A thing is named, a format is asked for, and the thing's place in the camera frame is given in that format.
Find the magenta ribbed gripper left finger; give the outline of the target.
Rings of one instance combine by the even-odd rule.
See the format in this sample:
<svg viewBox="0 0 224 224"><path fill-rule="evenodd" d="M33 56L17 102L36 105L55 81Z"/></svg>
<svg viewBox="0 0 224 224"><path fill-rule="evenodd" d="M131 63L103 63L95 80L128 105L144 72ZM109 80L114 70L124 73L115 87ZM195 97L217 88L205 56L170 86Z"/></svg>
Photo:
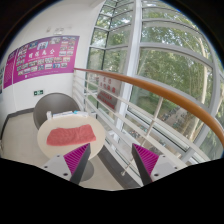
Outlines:
<svg viewBox="0 0 224 224"><path fill-rule="evenodd" d="M74 184L79 184L90 152L90 144L85 144L65 155L54 156L42 166L42 169Z"/></svg>

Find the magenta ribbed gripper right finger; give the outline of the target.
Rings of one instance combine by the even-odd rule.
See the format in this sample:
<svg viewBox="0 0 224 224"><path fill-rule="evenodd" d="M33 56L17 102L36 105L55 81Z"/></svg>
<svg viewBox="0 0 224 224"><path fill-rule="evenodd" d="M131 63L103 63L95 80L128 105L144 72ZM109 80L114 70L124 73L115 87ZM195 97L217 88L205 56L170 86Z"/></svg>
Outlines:
<svg viewBox="0 0 224 224"><path fill-rule="evenodd" d="M132 155L143 185L148 185L186 167L175 164L166 155L157 155L137 144L132 144Z"/></svg>

